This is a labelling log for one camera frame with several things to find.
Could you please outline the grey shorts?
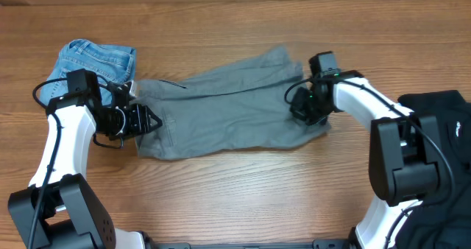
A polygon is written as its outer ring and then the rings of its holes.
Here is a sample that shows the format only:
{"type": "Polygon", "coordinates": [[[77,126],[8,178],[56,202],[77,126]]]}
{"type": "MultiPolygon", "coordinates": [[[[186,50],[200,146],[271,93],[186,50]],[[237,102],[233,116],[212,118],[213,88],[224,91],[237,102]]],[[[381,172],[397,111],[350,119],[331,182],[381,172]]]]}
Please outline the grey shorts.
{"type": "Polygon", "coordinates": [[[330,129],[290,112],[286,90],[302,79],[302,64],[278,46],[180,82],[141,80],[138,102],[163,124],[137,137],[138,155],[178,160],[220,150],[299,147],[330,129]]]}

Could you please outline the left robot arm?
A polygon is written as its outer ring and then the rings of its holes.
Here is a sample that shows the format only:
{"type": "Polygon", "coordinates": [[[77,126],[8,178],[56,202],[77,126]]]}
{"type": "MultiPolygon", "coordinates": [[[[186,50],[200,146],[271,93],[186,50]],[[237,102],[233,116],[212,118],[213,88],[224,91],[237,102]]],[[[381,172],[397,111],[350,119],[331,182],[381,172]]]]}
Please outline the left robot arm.
{"type": "Polygon", "coordinates": [[[151,133],[162,120],[134,100],[133,81],[113,83],[92,71],[67,73],[66,93],[44,105],[49,133],[38,170],[12,193],[8,211],[27,248],[153,249],[143,231],[123,231],[86,181],[97,135],[111,141],[151,133]]]}

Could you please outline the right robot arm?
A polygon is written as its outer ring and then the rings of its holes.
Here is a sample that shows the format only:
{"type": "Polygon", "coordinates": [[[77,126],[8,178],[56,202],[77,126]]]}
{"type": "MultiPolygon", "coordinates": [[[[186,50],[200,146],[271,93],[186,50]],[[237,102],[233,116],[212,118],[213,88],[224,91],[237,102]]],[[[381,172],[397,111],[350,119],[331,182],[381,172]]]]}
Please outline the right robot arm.
{"type": "Polygon", "coordinates": [[[314,241],[314,248],[393,248],[410,216],[446,203],[456,192],[442,152],[436,117],[418,114],[374,89],[358,71],[342,71],[333,52],[309,60],[310,88],[301,83],[286,98],[294,118],[324,125],[346,112],[370,134],[369,182],[375,193],[362,221],[346,239],[314,241]]]}

